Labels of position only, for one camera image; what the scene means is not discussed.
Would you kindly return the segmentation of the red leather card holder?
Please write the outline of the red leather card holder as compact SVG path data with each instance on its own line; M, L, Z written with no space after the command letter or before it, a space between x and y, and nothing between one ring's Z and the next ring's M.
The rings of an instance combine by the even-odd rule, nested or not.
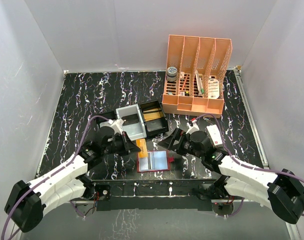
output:
M168 151L147 151L137 154L137 172L158 172L169 171L170 163L174 162L174 157Z

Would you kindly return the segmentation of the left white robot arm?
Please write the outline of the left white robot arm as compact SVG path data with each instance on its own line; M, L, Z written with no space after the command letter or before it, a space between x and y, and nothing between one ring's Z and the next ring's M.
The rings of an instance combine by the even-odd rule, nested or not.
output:
M78 198L93 198L95 187L88 171L105 156L127 156L141 150L123 131L122 124L121 120L108 120L94 140L82 143L59 166L29 182L18 181L4 207L6 221L13 221L21 232L27 233L58 206Z

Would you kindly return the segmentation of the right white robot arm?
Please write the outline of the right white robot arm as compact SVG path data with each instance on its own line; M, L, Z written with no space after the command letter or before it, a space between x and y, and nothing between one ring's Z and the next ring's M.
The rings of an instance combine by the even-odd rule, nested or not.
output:
M200 130L192 121L187 126L188 131L176 128L158 144L178 155L199 158L206 169L220 174L202 195L241 197L271 209L289 224L303 216L304 184L293 172L271 172L236 158L227 150L217 125Z

